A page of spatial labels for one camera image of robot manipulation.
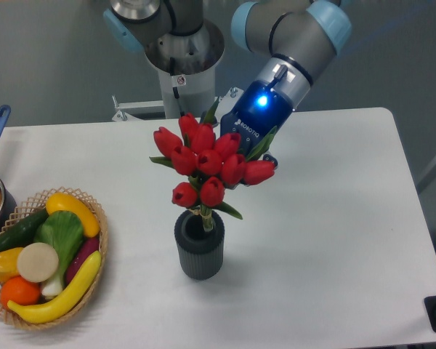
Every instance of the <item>ribbed vase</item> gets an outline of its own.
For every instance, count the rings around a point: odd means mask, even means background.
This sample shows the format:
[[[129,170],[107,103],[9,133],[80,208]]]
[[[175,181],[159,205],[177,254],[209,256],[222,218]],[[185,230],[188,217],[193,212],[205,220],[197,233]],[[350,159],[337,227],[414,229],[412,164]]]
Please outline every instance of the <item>ribbed vase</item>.
[[[225,226],[213,211],[213,230],[205,233],[202,217],[183,212],[174,225],[179,262],[184,273],[196,280],[205,280],[218,273],[223,264]]]

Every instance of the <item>green stem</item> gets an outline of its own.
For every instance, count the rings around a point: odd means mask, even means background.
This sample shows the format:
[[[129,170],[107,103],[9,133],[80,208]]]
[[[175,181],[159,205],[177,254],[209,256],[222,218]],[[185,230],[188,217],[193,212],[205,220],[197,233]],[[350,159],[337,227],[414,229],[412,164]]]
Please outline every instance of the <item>green stem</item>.
[[[211,219],[211,208],[201,204],[201,216],[203,229],[206,233],[213,229],[213,220]]]

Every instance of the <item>cucumber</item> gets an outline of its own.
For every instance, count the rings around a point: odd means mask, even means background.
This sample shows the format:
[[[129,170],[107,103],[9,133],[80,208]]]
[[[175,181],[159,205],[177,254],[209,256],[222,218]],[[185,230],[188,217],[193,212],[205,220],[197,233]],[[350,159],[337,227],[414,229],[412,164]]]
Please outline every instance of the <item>cucumber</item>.
[[[49,214],[45,208],[33,212],[0,234],[0,252],[33,243],[37,228],[45,222]]]

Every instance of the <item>gray floor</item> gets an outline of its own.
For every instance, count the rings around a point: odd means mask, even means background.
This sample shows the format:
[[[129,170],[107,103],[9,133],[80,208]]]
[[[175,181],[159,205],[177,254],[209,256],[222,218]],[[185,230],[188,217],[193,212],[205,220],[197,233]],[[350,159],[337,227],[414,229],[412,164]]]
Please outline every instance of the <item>gray floor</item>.
[[[142,54],[123,51],[102,20],[108,0],[0,1],[0,105],[10,126],[109,122],[120,103],[160,100]],[[244,1],[204,0],[227,43],[217,94],[245,89],[266,59],[230,38]],[[414,178],[436,154],[436,0],[353,0],[353,34],[316,82],[301,111],[388,108]],[[421,194],[436,246],[436,181]]]

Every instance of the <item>white table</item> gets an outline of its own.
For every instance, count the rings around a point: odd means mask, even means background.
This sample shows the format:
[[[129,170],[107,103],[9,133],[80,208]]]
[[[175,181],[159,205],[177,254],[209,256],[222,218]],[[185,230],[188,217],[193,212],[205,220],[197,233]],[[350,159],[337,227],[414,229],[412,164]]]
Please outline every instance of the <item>white table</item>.
[[[11,117],[19,117],[15,111]],[[225,262],[189,279],[173,237],[185,180],[150,163],[177,121],[10,127],[0,177],[17,201],[61,185],[104,207],[110,256],[73,321],[46,332],[0,323],[0,348],[357,348],[436,341],[423,299],[436,256],[391,113],[293,115],[271,180],[228,191]]]

